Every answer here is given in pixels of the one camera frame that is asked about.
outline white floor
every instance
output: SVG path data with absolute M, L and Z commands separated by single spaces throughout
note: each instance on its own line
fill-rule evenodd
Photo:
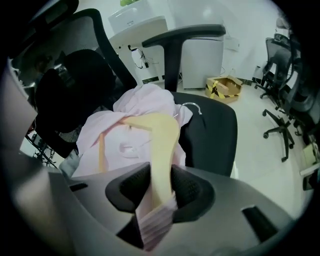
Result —
M 204 89 L 184 90 L 182 83 L 177 91 L 205 97 Z M 295 128 L 291 125 L 289 130 L 295 145 L 289 150 L 289 159 L 281 162 L 285 156 L 283 137 L 278 132 L 270 133 L 268 139 L 263 137 L 263 133 L 276 127 L 276 124 L 268 115 L 263 116 L 262 112 L 268 109 L 286 119 L 285 114 L 276 111 L 268 98 L 260 99 L 262 93 L 259 88 L 244 85 L 239 100 L 229 104 L 236 113 L 238 123 L 236 168 L 231 177 L 248 183 L 296 219 L 311 195 L 303 191 L 303 178 L 299 173 L 305 168 L 302 155 L 304 144 L 302 137 L 295 135 Z

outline pink clothing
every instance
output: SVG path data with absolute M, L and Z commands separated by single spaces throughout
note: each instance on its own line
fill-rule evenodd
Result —
M 106 170 L 137 163 L 150 162 L 150 133 L 143 129 L 117 123 L 124 117 L 141 116 L 149 113 L 164 113 L 174 116 L 180 127 L 187 124 L 192 112 L 174 102 L 173 95 L 155 84 L 149 83 L 128 90 L 113 105 L 113 111 L 100 111 L 89 116 L 76 142 L 81 157 L 73 177 L 97 174 L 99 172 L 99 143 L 101 133 L 105 134 Z M 186 154 L 177 144 L 173 164 L 184 166 Z

